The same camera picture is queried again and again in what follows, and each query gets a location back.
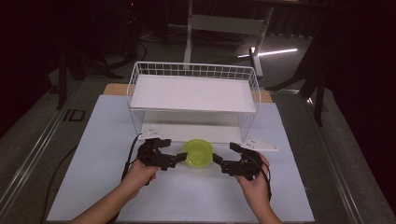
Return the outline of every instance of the hand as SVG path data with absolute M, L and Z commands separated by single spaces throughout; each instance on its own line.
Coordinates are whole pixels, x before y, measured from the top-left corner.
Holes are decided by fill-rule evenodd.
M 260 157 L 269 167 L 269 161 L 262 154 L 260 154 Z M 264 164 L 262 165 L 262 169 L 266 175 L 268 175 L 267 166 Z M 253 207 L 262 207 L 269 204 L 268 186 L 264 179 L 266 177 L 263 176 L 262 173 L 259 173 L 256 178 L 251 181 L 248 181 L 243 176 L 238 175 L 235 178 L 241 185 L 242 191 L 244 191 L 245 198 L 247 199 L 247 203 L 252 209 Z
M 269 167 L 269 161 L 260 154 L 262 161 Z M 264 164 L 262 169 L 265 174 L 268 175 L 268 168 Z M 246 180 L 243 176 L 237 175 L 236 180 L 244 192 L 247 204 L 250 206 L 254 215 L 260 221 L 260 223 L 281 223 L 279 218 L 276 216 L 271 208 L 268 198 L 268 186 L 267 182 L 262 173 L 259 173 L 256 178 L 251 181 Z
M 129 168 L 128 174 L 120 183 L 120 188 L 127 190 L 129 200 L 134 198 L 148 181 L 154 180 L 160 167 L 147 167 L 140 160 L 135 161 Z

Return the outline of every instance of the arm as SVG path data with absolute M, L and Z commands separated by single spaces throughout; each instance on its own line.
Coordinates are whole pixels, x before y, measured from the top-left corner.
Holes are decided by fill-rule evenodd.
M 116 188 L 70 223 L 107 223 L 149 180 L 156 178 L 155 172 L 159 169 L 159 167 L 146 167 L 141 161 L 135 161 Z
M 262 154 L 260 156 L 262 161 L 269 166 L 268 160 Z M 265 165 L 262 166 L 262 169 L 266 174 L 268 173 Z M 271 208 L 267 184 L 262 174 L 258 174 L 252 181 L 246 180 L 243 176 L 236 176 L 235 178 L 244 192 L 247 204 L 261 224 L 282 223 Z

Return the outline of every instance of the white table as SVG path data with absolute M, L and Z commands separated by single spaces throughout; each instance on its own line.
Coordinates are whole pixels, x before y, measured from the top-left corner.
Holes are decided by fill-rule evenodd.
M 124 96 L 101 95 L 78 149 L 51 207 L 48 221 L 68 221 L 120 183 L 129 148 L 136 133 Z M 276 105 L 262 103 L 247 137 L 279 148 L 264 152 L 271 163 L 271 205 L 284 222 L 313 221 L 304 185 L 290 149 Z M 134 155 L 141 142 L 136 144 Z M 162 150 L 175 155 L 182 143 Z M 239 155 L 224 145 L 214 145 L 225 160 Z M 215 163 L 192 169 L 179 163 L 159 171 L 158 178 L 120 212 L 124 222 L 257 222 L 234 177 L 222 174 Z

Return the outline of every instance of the lime green bowl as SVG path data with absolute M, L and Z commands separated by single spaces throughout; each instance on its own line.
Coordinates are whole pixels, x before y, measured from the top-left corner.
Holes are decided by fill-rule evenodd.
M 183 146 L 187 152 L 186 163 L 192 167 L 205 167 L 213 161 L 213 147 L 203 139 L 192 139 Z

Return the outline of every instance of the white wire basket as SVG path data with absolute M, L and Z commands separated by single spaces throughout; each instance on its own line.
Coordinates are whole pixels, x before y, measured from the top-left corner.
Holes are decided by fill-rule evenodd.
M 137 133 L 155 129 L 173 141 L 229 143 L 245 140 L 261 95 L 252 67 L 138 62 L 127 101 Z

